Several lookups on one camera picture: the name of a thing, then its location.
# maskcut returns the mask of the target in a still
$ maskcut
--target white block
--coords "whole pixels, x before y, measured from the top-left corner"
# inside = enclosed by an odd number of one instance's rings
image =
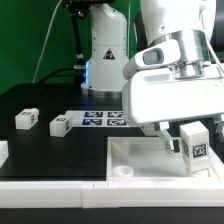
[[[127,158],[130,154],[130,142],[128,139],[116,139],[112,141],[111,153],[115,158]]]
[[[8,143],[6,141],[0,141],[0,168],[9,156]]]
[[[208,168],[209,133],[199,121],[180,126],[183,160],[190,172]]]
[[[72,128],[72,117],[59,115],[50,123],[50,135],[64,137]]]
[[[16,115],[16,129],[29,130],[38,121],[39,110],[36,108],[25,109]]]

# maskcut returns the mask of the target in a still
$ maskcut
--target blue light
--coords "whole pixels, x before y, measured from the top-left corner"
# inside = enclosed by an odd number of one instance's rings
[[[89,86],[89,63],[86,63],[86,77],[85,77],[85,85]]]

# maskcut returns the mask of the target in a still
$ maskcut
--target circular hole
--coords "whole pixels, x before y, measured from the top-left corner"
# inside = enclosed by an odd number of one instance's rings
[[[129,166],[116,166],[113,169],[113,176],[115,177],[132,177],[134,170]]]

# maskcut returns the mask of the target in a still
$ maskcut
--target black table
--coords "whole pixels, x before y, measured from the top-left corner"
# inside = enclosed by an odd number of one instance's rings
[[[121,99],[87,97],[73,85],[17,85],[0,96],[0,105],[0,140],[9,144],[0,181],[102,181],[106,178],[107,137],[143,136],[139,128],[77,127],[64,138],[51,137],[49,122],[67,110],[122,110]],[[15,116],[25,108],[39,109],[39,122],[29,131],[16,130]],[[224,208],[0,209],[0,220],[1,224],[223,224]]]

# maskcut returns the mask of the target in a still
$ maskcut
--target black cable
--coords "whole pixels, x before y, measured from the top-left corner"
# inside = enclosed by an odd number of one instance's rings
[[[223,0],[216,1],[216,18],[212,34],[211,45],[216,52],[224,51],[224,5]]]
[[[74,34],[75,43],[76,43],[76,62],[78,65],[84,65],[85,59],[83,57],[83,52],[82,52],[82,45],[81,45],[81,38],[80,38],[80,33],[79,33],[76,9],[69,8],[69,13],[70,13],[71,20],[72,20],[73,34]]]
[[[74,67],[60,68],[60,69],[57,69],[57,70],[55,70],[55,71],[49,73],[47,76],[45,76],[44,78],[42,78],[42,79],[38,82],[38,84],[43,84],[46,80],[48,80],[48,79],[51,78],[51,77],[56,77],[56,76],[57,76],[57,77],[68,76],[68,75],[56,75],[56,74],[58,74],[58,73],[60,73],[60,72],[64,72],[64,71],[76,71],[76,72],[77,72],[77,70],[75,70]]]
[[[80,78],[80,76],[77,76],[77,74],[73,74],[73,75],[53,75],[49,78],[73,77],[74,78],[74,86],[80,87],[80,84],[82,83],[82,81],[80,81],[80,79],[79,79],[78,83],[77,83],[77,78]]]
[[[139,11],[138,14],[135,16],[133,23],[137,36],[137,52],[143,51],[148,48],[148,43],[141,11]]]

